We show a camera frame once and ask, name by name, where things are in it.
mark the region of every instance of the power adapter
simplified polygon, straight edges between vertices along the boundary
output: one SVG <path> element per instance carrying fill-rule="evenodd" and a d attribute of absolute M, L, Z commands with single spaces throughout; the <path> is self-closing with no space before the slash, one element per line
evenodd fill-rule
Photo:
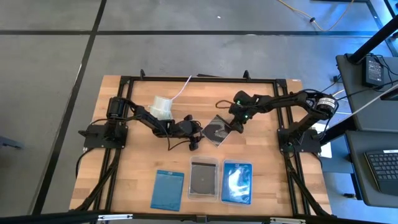
<path fill-rule="evenodd" d="M 362 85 L 375 87 L 384 84 L 383 66 L 374 57 L 366 56 L 362 61 Z"/>

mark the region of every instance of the keyboard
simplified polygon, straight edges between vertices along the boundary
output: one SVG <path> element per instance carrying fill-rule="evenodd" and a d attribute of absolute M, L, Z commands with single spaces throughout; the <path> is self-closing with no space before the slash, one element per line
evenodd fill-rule
<path fill-rule="evenodd" d="M 398 150 L 366 152 L 365 158 L 379 191 L 398 196 Z"/>

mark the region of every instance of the wooden table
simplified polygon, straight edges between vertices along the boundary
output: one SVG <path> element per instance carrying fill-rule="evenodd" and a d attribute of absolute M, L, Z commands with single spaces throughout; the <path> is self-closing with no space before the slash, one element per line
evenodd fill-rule
<path fill-rule="evenodd" d="M 105 76 L 103 78 L 93 120 L 105 117 L 109 98 L 116 96 L 119 81 L 120 76 Z M 184 82 L 136 81 L 133 86 L 132 101 L 149 110 L 148 106 L 153 104 L 155 95 L 172 98 L 180 91 L 183 84 Z M 287 80 L 287 86 L 288 91 L 296 92 L 302 89 L 300 80 Z M 190 82 L 182 94 L 174 100 L 172 115 L 176 121 L 180 121 L 187 114 L 192 114 L 193 119 L 200 121 L 203 127 L 216 114 L 227 120 L 232 119 L 233 116 L 228 114 L 228 109 L 217 109 L 215 103 L 219 100 L 232 100 L 239 90 L 244 90 L 249 95 L 274 95 L 271 84 Z M 285 109 L 282 112 L 286 125 Z M 299 107 L 293 107 L 292 112 L 295 121 L 307 114 Z M 112 212 L 243 216 L 292 215 L 285 164 L 279 152 L 276 135 L 279 125 L 276 110 L 255 115 L 245 124 L 243 134 L 232 132 L 219 148 L 216 148 L 209 140 L 202 139 L 199 148 L 193 152 L 189 151 L 188 143 L 181 144 L 172 151 L 167 151 L 167 140 L 155 137 L 152 131 L 140 122 L 130 121 L 127 125 L 129 126 L 127 144 L 121 153 Z M 170 139 L 172 146 L 180 141 L 182 140 Z M 318 159 L 308 153 L 300 155 L 306 186 L 323 209 L 331 213 Z M 104 149 L 95 149 L 81 161 L 70 208 L 79 206 L 97 184 L 103 156 Z M 187 193 L 192 156 L 215 157 L 220 164 L 224 159 L 250 161 L 253 164 L 251 206 L 238 207 L 220 201 L 189 200 Z M 185 174 L 179 212 L 150 208 L 155 174 L 158 169 Z M 104 208 L 106 193 L 107 190 L 104 190 L 100 208 Z M 300 191 L 297 186 L 296 195 L 299 211 L 303 212 Z"/>

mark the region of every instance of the desk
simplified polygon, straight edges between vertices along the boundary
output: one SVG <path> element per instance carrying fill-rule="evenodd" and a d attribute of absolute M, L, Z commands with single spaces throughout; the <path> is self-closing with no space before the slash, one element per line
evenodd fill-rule
<path fill-rule="evenodd" d="M 398 58 L 384 57 L 386 63 L 390 66 L 393 72 L 398 72 Z M 345 94 L 351 94 L 359 90 L 367 89 L 362 86 L 362 65 L 353 65 L 349 63 L 344 55 L 336 56 L 338 70 L 340 71 L 343 80 Z M 392 80 L 398 79 L 397 75 L 391 74 Z M 389 82 L 387 69 L 384 68 L 384 81 Z M 373 90 L 364 91 L 356 95 L 348 97 L 351 111 L 357 111 L 366 103 L 378 97 L 381 93 Z M 398 109 L 398 102 L 376 100 L 359 113 L 352 115 L 350 118 L 342 121 L 334 127 L 326 131 L 326 135 L 321 141 L 321 144 L 331 141 L 344 134 L 348 130 L 360 131 L 385 131 L 398 133 L 398 119 L 396 110 Z"/>
<path fill-rule="evenodd" d="M 93 120 L 104 118 L 109 98 L 116 96 L 118 92 L 119 80 L 119 76 L 103 78 Z M 132 100 L 148 110 L 148 106 L 153 104 L 155 95 L 172 98 L 182 86 L 183 82 L 136 81 L 132 89 Z M 289 91 L 299 91 L 302 89 L 302 84 L 300 80 L 287 80 L 287 88 Z M 274 95 L 270 84 L 190 82 L 182 94 L 174 100 L 172 115 L 176 121 L 180 121 L 187 114 L 192 114 L 193 119 L 200 121 L 202 126 L 206 126 L 216 114 L 232 119 L 233 116 L 228 114 L 228 110 L 215 108 L 215 103 L 223 99 L 232 100 L 239 90 L 244 90 L 249 95 Z M 306 112 L 298 107 L 293 107 L 292 113 L 296 121 L 306 115 Z M 127 125 L 129 132 L 126 147 L 121 152 L 111 206 L 112 212 L 292 215 L 285 165 L 279 153 L 276 135 L 279 124 L 275 110 L 255 115 L 253 120 L 245 125 L 243 134 L 231 133 L 219 148 L 216 148 L 209 140 L 203 139 L 199 143 L 199 148 L 193 152 L 189 151 L 187 144 L 181 144 L 172 151 L 167 151 L 167 140 L 155 137 L 152 131 L 140 122 L 131 121 Z M 170 139 L 172 146 L 180 141 L 181 139 Z M 301 155 L 306 186 L 323 209 L 331 213 L 319 161 L 311 154 L 301 153 Z M 79 206 L 97 184 L 103 156 L 104 149 L 95 149 L 82 159 L 70 208 Z M 215 157 L 220 163 L 224 159 L 250 161 L 253 164 L 252 205 L 237 207 L 220 201 L 189 200 L 187 197 L 189 160 L 192 156 Z M 158 169 L 185 174 L 179 212 L 150 208 L 155 173 Z M 107 190 L 104 190 L 100 208 L 104 208 L 106 192 Z M 295 192 L 299 211 L 302 211 L 300 191 L 297 187 Z"/>
<path fill-rule="evenodd" d="M 369 206 L 398 208 L 398 196 L 378 191 L 364 153 L 367 151 L 398 149 L 398 134 L 367 131 L 347 131 L 346 139 L 358 178 L 363 201 Z"/>

